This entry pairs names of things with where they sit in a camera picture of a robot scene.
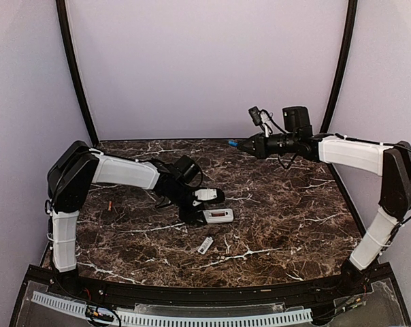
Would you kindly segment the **white remote control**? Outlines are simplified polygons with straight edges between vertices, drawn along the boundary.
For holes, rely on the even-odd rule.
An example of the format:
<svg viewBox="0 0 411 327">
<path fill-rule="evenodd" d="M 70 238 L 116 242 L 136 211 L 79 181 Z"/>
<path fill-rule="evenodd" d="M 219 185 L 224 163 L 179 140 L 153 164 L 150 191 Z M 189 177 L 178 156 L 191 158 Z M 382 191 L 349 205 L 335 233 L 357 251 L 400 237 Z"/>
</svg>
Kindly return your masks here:
<svg viewBox="0 0 411 327">
<path fill-rule="evenodd" d="M 231 223 L 234 220 L 233 210 L 230 208 L 204 210 L 203 215 L 207 224 Z"/>
</svg>

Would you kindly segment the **white battery cover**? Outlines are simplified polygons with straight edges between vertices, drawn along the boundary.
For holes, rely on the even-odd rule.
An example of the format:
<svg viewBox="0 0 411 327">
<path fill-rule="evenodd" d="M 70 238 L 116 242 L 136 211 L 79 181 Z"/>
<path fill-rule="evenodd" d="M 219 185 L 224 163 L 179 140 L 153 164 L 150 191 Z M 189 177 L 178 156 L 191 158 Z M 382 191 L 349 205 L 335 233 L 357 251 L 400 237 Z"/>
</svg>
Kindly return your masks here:
<svg viewBox="0 0 411 327">
<path fill-rule="evenodd" d="M 197 252 L 200 253 L 201 255 L 204 255 L 208 249 L 210 248 L 210 246 L 213 243 L 213 238 L 212 237 L 207 237 L 202 244 L 199 246 Z"/>
</svg>

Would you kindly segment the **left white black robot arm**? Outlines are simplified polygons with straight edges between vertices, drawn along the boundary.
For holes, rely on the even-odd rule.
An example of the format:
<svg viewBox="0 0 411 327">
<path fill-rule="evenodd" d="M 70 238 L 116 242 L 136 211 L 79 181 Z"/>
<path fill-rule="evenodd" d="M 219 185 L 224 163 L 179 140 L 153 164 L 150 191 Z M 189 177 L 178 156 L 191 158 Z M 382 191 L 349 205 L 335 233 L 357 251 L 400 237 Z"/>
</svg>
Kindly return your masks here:
<svg viewBox="0 0 411 327">
<path fill-rule="evenodd" d="M 47 175 L 47 213 L 51 219 L 52 262 L 60 272 L 58 287 L 69 297 L 84 291 L 76 269 L 76 225 L 90 188 L 94 184 L 113 184 L 151 190 L 176 205 L 185 217 L 197 212 L 196 188 L 191 181 L 201 169 L 190 157 L 175 163 L 159 159 L 132 160 L 106 155 L 75 141 L 51 167 Z"/>
</svg>

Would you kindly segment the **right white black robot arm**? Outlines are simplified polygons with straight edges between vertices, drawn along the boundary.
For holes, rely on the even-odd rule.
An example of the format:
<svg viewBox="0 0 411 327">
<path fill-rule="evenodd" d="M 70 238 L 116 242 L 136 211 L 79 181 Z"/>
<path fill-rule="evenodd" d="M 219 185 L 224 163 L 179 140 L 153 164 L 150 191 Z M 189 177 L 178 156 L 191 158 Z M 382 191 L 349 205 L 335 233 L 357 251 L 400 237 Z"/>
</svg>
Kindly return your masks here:
<svg viewBox="0 0 411 327">
<path fill-rule="evenodd" d="M 363 273 L 411 220 L 410 144 L 360 140 L 339 133 L 314 134 L 308 109 L 302 106 L 283 108 L 284 127 L 276 134 L 273 129 L 277 125 L 268 111 L 252 107 L 248 113 L 261 133 L 238 142 L 240 151 L 257 159 L 291 154 L 316 163 L 356 168 L 382 179 L 376 216 L 335 281 L 339 294 L 352 294 Z"/>
</svg>

